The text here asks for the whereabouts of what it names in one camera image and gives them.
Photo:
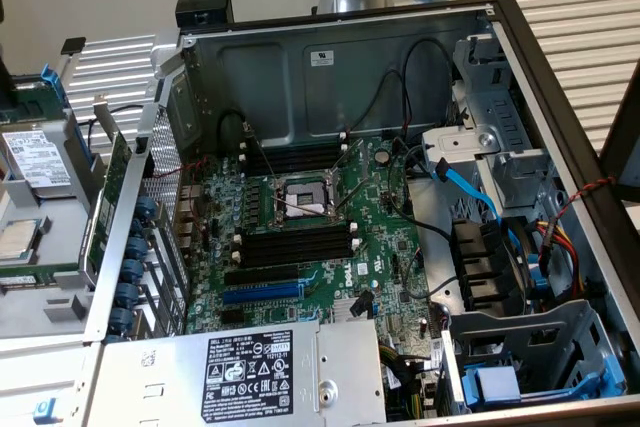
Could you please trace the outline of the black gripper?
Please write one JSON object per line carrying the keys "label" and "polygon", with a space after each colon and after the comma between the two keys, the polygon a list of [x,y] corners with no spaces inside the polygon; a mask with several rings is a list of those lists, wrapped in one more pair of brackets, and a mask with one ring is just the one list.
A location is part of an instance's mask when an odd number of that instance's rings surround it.
{"label": "black gripper", "polygon": [[2,58],[0,58],[0,98],[2,109],[14,107],[14,82]]}

